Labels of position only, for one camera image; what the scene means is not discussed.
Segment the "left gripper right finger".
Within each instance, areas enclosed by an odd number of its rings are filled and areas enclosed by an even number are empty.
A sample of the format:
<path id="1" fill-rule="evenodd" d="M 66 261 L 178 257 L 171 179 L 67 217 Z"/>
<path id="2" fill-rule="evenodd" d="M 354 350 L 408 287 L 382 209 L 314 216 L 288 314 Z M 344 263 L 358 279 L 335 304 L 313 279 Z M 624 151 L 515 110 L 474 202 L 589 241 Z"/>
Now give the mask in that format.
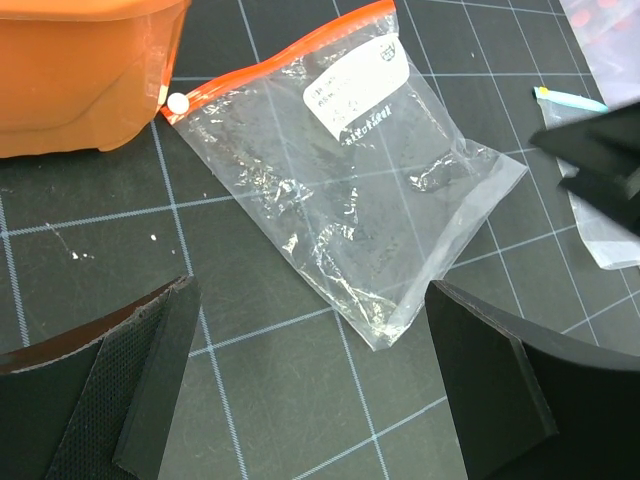
<path id="1" fill-rule="evenodd" d="M 638 357 L 445 281 L 425 307 L 468 478 L 638 478 Z"/>

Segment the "red zipper clear bag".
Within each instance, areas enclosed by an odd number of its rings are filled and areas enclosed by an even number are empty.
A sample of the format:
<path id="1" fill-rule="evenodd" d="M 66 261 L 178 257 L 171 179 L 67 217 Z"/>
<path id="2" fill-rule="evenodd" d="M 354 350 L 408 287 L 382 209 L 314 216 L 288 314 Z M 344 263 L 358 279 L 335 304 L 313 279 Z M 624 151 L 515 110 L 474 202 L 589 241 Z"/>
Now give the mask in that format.
<path id="1" fill-rule="evenodd" d="M 373 350 L 392 346 L 526 173 L 467 139 L 395 4 L 340 16 L 163 107 L 285 260 Z"/>

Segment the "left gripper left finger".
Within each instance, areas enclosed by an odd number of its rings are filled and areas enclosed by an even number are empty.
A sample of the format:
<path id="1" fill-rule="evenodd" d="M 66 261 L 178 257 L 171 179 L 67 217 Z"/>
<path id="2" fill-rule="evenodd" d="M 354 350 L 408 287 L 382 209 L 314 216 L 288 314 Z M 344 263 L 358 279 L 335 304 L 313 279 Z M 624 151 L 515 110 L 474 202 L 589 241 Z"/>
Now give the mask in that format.
<path id="1" fill-rule="evenodd" d="M 200 300 L 197 280 L 179 277 L 2 354 L 2 478 L 157 478 Z"/>

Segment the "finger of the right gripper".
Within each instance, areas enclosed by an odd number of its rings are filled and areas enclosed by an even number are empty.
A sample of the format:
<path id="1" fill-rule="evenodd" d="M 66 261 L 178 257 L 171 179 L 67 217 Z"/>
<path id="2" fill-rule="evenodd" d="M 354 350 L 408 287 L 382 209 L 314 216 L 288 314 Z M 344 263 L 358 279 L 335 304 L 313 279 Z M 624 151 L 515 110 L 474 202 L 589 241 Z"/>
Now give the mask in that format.
<path id="1" fill-rule="evenodd" d="M 578 168 L 633 175 L 639 169 L 639 103 L 537 131 L 530 143 Z"/>
<path id="2" fill-rule="evenodd" d="M 563 178 L 560 186 L 625 230 L 639 234 L 638 186 L 586 169 L 579 170 L 572 177 Z"/>

